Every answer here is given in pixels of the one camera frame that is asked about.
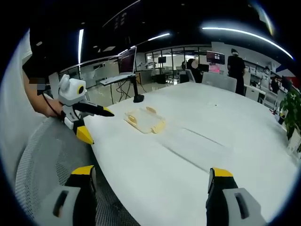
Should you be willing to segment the person's left hand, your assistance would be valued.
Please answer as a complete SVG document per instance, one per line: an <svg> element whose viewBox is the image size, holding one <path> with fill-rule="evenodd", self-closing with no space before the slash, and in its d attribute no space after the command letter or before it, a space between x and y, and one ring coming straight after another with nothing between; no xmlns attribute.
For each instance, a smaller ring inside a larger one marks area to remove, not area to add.
<svg viewBox="0 0 301 226"><path fill-rule="evenodd" d="M63 105L56 99L46 98L45 115L47 117L58 117L61 115Z"/></svg>

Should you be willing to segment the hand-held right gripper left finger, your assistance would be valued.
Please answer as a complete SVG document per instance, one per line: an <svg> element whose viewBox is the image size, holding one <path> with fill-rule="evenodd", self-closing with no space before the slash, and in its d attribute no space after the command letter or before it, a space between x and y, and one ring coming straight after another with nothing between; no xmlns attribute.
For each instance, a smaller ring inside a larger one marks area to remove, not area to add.
<svg viewBox="0 0 301 226"><path fill-rule="evenodd" d="M63 186L46 196L35 222L39 226L94 226L96 206L95 167L79 167Z"/></svg>

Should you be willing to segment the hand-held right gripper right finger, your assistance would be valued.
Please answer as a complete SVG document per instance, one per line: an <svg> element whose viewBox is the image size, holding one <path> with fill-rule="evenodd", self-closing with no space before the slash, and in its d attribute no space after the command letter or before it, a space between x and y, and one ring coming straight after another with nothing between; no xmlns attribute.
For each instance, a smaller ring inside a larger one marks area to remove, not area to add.
<svg viewBox="0 0 301 226"><path fill-rule="evenodd" d="M239 188L233 175L211 168L206 201L208 226L265 226L261 206L244 188Z"/></svg>

